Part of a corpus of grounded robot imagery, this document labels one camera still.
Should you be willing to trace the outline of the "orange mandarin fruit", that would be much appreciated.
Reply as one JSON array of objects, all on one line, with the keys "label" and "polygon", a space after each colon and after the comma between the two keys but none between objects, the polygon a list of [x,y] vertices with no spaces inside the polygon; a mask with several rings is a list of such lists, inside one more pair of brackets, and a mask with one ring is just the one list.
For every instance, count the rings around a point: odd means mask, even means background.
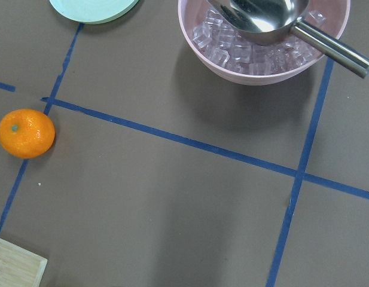
[{"label": "orange mandarin fruit", "polygon": [[0,122],[0,144],[7,153],[30,159],[47,152],[56,136],[53,122],[34,109],[9,112]]}]

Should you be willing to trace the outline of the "light green plate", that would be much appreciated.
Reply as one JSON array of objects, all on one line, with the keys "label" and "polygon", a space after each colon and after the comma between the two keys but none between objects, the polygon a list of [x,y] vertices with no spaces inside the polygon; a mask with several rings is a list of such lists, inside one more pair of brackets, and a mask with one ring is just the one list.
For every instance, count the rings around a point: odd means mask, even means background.
[{"label": "light green plate", "polygon": [[63,17],[80,23],[108,23],[128,13],[138,0],[49,0]]}]

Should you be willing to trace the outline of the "clear ice cubes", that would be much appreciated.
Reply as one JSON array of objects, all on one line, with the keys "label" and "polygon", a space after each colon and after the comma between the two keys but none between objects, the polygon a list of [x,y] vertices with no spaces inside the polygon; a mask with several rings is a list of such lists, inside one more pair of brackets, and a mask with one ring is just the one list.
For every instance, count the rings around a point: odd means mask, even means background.
[{"label": "clear ice cubes", "polygon": [[192,42],[217,66],[254,76],[288,72],[310,63],[321,54],[295,36],[267,46],[249,42],[213,8],[209,8],[201,24],[193,28]]}]

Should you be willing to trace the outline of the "metal ice scoop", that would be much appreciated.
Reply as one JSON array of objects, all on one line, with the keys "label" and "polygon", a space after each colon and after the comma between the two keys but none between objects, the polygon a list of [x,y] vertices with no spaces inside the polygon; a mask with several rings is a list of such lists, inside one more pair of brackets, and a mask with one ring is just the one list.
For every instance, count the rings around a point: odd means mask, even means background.
[{"label": "metal ice scoop", "polygon": [[369,76],[369,58],[308,23],[309,1],[209,1],[251,42],[270,45],[292,34],[361,78]]}]

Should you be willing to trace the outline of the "pink bowl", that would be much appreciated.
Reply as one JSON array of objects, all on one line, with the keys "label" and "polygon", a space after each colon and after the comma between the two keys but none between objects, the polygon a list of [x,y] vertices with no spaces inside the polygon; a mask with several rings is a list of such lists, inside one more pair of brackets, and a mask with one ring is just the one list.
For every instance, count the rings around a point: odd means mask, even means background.
[{"label": "pink bowl", "polygon": [[[309,11],[321,12],[322,15],[327,18],[324,24],[321,25],[322,31],[335,38],[340,38],[349,19],[350,6],[350,1],[318,0],[310,1]],[[210,69],[210,71],[225,80],[248,86],[265,86],[269,84],[275,84],[300,74],[324,57],[322,53],[318,52],[312,47],[309,47],[309,51],[312,53],[312,56],[309,60],[305,61],[300,66],[295,66],[293,68],[288,67],[285,68],[283,72],[276,72],[268,75],[241,74],[231,71],[228,68],[232,67],[232,64],[234,63],[232,59],[229,59],[225,66],[218,66],[216,63],[212,62],[206,57],[205,48],[199,48],[197,44],[193,42],[193,29],[201,24],[206,17],[206,12],[210,8],[211,6],[207,1],[179,1],[179,24],[181,26],[182,33],[194,54],[208,69]]]}]

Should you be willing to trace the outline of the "bamboo cutting board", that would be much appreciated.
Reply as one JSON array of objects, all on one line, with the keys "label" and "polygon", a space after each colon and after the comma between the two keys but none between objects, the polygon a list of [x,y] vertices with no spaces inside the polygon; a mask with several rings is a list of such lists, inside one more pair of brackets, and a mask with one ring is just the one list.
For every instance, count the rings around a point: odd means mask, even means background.
[{"label": "bamboo cutting board", "polygon": [[0,286],[39,286],[47,259],[0,238]]}]

